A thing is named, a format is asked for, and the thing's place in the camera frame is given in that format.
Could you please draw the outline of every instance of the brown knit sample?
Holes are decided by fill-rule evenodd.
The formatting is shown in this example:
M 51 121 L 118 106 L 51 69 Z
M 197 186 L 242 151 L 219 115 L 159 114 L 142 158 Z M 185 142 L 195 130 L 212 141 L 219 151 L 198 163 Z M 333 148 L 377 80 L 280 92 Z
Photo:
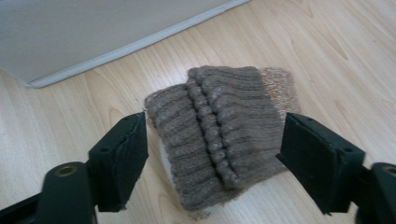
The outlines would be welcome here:
M 282 122 L 256 68 L 193 68 L 188 86 L 225 185 L 248 187 L 282 170 Z
M 152 93 L 145 106 L 180 203 L 195 212 L 285 170 L 275 155 L 282 119 L 298 103 L 291 76 L 281 69 L 203 66 L 188 75 L 186 84 Z
M 240 189 L 226 188 L 217 177 L 186 85 L 151 94 L 145 106 L 166 146 L 173 182 L 184 209 L 198 211 L 239 194 Z

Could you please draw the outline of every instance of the beige knitted fabric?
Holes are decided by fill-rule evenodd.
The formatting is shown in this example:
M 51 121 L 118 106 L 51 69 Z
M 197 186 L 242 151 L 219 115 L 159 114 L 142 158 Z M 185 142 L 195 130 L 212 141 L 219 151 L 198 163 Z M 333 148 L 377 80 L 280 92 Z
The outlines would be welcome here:
M 284 170 L 275 158 L 283 132 L 279 110 L 288 109 L 288 100 L 276 97 L 292 94 L 276 88 L 276 83 L 289 87 L 290 76 L 284 74 L 254 67 L 192 68 L 186 84 L 146 99 L 186 210 L 225 203 Z M 282 80 L 264 85 L 263 77 Z

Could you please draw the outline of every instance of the floor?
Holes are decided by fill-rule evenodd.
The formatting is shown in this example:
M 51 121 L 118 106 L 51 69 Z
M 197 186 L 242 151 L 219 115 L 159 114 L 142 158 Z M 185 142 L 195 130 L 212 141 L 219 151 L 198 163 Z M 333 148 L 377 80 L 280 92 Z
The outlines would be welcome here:
M 146 96 L 205 64 L 291 71 L 304 115 L 365 150 L 367 167 L 396 163 L 396 3 L 253 0 L 47 88 L 26 89 L 0 72 L 0 209 L 38 193 L 54 166 L 87 160 Z M 99 223 L 354 223 L 354 205 L 323 216 L 291 173 L 195 222 L 177 205 L 158 140 L 148 129 L 150 157 L 128 209 L 98 214 Z

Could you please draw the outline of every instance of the screw hole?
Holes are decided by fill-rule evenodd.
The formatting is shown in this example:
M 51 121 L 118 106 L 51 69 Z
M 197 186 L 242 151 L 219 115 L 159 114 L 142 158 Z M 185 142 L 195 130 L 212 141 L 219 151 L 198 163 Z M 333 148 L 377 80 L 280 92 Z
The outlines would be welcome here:
M 391 166 L 384 167 L 385 172 L 396 177 L 396 168 Z
M 56 175 L 60 177 L 68 176 L 73 174 L 77 170 L 76 166 L 65 166 L 56 171 Z

